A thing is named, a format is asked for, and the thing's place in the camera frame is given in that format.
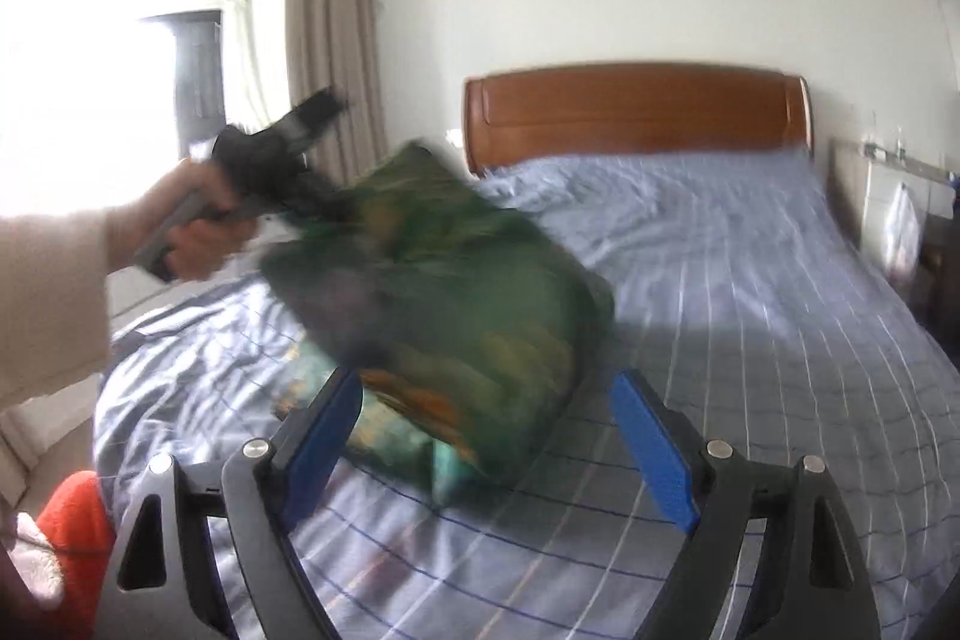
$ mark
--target blue gripper pad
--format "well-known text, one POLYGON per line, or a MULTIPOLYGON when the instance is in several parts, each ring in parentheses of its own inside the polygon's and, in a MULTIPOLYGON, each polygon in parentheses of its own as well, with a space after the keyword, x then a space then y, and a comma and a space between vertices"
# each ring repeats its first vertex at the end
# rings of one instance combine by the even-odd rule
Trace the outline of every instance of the blue gripper pad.
POLYGON ((629 373, 621 372, 613 379, 610 391, 613 420, 661 512, 685 533, 690 533, 700 520, 700 511, 693 500, 693 477, 689 464, 659 417, 664 413, 678 413, 669 413, 662 404, 657 404, 662 413, 647 404, 629 373))
POLYGON ((280 523, 286 533, 317 509, 330 473, 360 415, 362 403, 360 376, 349 370, 339 376, 334 373, 310 408, 303 411, 311 413, 313 405, 321 408, 286 466, 286 496, 280 511, 280 523))

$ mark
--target sleeve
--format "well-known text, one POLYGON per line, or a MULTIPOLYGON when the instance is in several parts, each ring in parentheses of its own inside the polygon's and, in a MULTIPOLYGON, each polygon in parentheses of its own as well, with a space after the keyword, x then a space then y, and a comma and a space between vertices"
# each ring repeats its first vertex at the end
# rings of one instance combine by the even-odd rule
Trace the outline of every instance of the sleeve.
POLYGON ((0 218, 0 410, 102 366, 106 281, 104 215, 0 218))

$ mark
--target bedding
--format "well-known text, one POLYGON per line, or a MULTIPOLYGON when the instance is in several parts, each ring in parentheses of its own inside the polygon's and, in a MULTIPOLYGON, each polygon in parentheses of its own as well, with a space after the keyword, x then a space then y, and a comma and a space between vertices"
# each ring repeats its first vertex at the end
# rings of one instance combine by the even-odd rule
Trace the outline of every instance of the bedding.
MULTIPOLYGON (((683 535, 611 424, 608 380, 623 365, 749 458, 823 456, 883 637, 909 637, 956 571, 960 378, 839 236, 805 155, 548 158, 477 187, 610 282, 616 338, 515 489, 435 510, 338 464, 292 540, 344 637, 631 638, 683 535)), ((256 274, 120 333, 95 432, 114 522, 154 453, 204 461, 272 434, 301 338, 256 274)), ((736 635, 761 531, 752 522, 716 637, 736 635)), ((240 636, 257 637, 229 532, 211 533, 240 636)))

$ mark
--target pillow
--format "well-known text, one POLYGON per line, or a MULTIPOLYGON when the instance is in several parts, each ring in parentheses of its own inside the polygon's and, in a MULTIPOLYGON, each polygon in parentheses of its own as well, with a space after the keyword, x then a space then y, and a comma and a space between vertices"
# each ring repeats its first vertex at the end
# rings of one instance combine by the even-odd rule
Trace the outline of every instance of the pillow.
POLYGON ((308 338, 277 411, 346 363, 365 386, 354 458, 437 504, 515 482, 611 323, 606 282, 419 145, 349 197, 356 223, 311 223, 261 263, 308 338))

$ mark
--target orange cloth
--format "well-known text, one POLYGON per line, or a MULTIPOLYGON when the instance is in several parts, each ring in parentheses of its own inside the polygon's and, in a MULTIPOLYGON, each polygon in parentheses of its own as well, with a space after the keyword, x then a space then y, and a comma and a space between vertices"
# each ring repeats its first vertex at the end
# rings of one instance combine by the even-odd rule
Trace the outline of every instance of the orange cloth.
POLYGON ((97 474, 78 472, 61 482, 37 528, 54 548, 64 550, 56 555, 64 572, 64 601, 52 617, 64 637, 88 640, 114 540, 97 474))

